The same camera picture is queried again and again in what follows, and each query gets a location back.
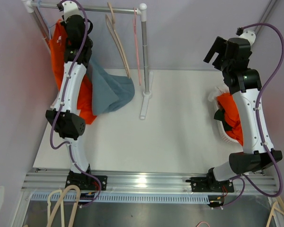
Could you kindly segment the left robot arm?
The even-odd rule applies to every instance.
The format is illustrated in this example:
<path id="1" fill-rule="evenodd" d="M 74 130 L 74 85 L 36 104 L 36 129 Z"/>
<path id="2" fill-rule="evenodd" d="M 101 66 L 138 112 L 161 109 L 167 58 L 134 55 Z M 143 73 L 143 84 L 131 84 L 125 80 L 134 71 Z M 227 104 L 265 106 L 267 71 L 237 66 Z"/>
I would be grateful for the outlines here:
<path id="1" fill-rule="evenodd" d="M 91 30 L 91 22 L 81 15 L 56 22 L 50 52 L 59 93 L 53 107 L 45 113 L 51 125 L 50 146 L 52 149 L 66 146 L 71 161 L 69 178 L 76 180 L 83 190 L 90 188 L 93 180 L 82 142 L 86 123 L 95 119 L 91 108 L 85 107 L 91 99 L 84 97 L 91 91 L 86 85 L 92 54 L 92 41 L 88 37 Z"/>

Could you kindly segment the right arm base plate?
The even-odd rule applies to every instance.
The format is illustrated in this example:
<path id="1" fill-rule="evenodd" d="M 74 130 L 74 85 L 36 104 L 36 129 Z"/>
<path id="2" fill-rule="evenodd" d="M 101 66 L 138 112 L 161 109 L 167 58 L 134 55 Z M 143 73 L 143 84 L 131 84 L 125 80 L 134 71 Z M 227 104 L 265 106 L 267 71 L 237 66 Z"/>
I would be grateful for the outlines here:
<path id="1" fill-rule="evenodd" d="M 185 182 L 190 183 L 192 192 L 234 192 L 230 181 L 219 182 L 209 177 L 191 177 Z"/>

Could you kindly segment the pink wire hanger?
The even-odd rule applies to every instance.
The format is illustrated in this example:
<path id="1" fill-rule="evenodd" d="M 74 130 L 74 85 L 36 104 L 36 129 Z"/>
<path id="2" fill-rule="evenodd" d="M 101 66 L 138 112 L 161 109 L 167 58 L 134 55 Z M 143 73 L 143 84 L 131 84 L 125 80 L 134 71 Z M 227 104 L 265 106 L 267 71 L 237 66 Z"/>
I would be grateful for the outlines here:
<path id="1" fill-rule="evenodd" d="M 140 69 L 140 58 L 139 58 L 139 47 L 138 47 L 138 38 L 137 38 L 137 9 L 133 8 L 133 35 L 134 35 L 134 44 L 135 44 L 135 54 L 136 54 L 136 65 L 137 65 L 137 72 L 138 72 L 138 81 L 139 85 L 142 84 L 142 77 L 141 77 L 141 69 Z"/>

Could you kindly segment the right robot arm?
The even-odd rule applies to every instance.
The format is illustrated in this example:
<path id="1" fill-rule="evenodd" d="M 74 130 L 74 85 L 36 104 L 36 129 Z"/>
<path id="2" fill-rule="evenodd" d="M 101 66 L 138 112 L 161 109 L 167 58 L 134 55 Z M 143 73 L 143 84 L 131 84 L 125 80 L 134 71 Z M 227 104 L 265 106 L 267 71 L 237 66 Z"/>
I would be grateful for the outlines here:
<path id="1" fill-rule="evenodd" d="M 231 153 L 226 163 L 209 170 L 212 176 L 206 179 L 206 187 L 213 192 L 223 186 L 223 181 L 267 169 L 283 158 L 282 152 L 274 148 L 265 125 L 259 97 L 260 75 L 248 67 L 252 54 L 249 40 L 238 37 L 225 40 L 218 36 L 204 61 L 209 63 L 215 53 L 218 55 L 213 66 L 222 72 L 239 112 L 243 151 Z"/>

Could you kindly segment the grey blue t shirt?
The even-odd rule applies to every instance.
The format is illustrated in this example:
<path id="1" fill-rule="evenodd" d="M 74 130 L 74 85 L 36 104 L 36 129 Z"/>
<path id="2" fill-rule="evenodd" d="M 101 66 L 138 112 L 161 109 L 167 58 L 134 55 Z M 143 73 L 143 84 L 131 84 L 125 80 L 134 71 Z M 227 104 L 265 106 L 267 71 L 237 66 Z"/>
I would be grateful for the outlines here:
<path id="1" fill-rule="evenodd" d="M 92 112 L 96 116 L 119 110 L 135 95 L 132 79 L 107 73 L 93 58 L 89 60 L 87 76 L 92 84 Z"/>

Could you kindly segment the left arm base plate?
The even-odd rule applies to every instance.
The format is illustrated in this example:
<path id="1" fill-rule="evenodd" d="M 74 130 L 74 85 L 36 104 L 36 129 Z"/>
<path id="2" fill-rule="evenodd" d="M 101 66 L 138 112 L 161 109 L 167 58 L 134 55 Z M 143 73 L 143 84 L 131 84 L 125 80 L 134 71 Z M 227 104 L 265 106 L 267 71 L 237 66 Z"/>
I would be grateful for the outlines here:
<path id="1" fill-rule="evenodd" d="M 79 174 L 70 171 L 66 179 L 65 188 L 69 185 L 76 185 L 82 191 L 98 191 L 99 187 L 101 186 L 101 190 L 105 191 L 108 177 L 106 175 L 95 175 L 94 177 L 99 180 L 101 185 L 92 177 L 89 177 L 83 173 Z"/>

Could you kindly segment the green white t shirt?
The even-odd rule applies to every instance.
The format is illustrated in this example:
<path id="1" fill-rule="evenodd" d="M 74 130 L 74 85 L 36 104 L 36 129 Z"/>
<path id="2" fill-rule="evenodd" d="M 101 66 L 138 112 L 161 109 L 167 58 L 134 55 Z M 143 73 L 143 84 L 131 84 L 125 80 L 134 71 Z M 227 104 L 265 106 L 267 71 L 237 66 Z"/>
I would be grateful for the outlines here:
<path id="1" fill-rule="evenodd" d="M 213 108 L 214 108 L 213 115 L 215 115 L 217 111 L 223 110 L 222 106 L 217 101 L 217 97 L 224 93 L 228 93 L 228 92 L 229 92 L 229 89 L 226 85 L 219 85 L 219 86 L 215 86 L 209 93 L 208 101 L 213 104 Z"/>

